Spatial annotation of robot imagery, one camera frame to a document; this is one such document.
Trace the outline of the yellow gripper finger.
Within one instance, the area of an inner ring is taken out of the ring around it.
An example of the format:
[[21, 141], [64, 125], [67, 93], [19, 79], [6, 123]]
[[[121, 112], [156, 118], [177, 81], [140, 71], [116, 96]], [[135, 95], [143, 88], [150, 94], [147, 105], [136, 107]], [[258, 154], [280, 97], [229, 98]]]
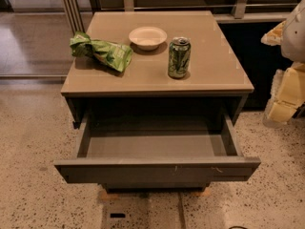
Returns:
[[285, 24], [286, 22], [282, 21], [281, 23], [276, 25], [273, 29], [265, 33], [261, 38], [261, 42], [269, 46], [280, 45], [282, 41], [282, 33]]
[[271, 99], [266, 106], [267, 118], [285, 123], [305, 103], [305, 64], [294, 63], [285, 71], [277, 70], [274, 75]]

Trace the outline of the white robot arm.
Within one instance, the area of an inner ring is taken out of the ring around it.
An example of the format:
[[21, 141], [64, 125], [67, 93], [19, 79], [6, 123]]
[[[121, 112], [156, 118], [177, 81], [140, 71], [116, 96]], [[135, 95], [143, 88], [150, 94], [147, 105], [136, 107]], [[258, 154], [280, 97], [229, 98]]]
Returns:
[[305, 103], [305, 0], [295, 7], [287, 19], [261, 38], [265, 45], [279, 45], [283, 57], [293, 64], [287, 70], [275, 72], [271, 98], [263, 123], [277, 128], [286, 124]]

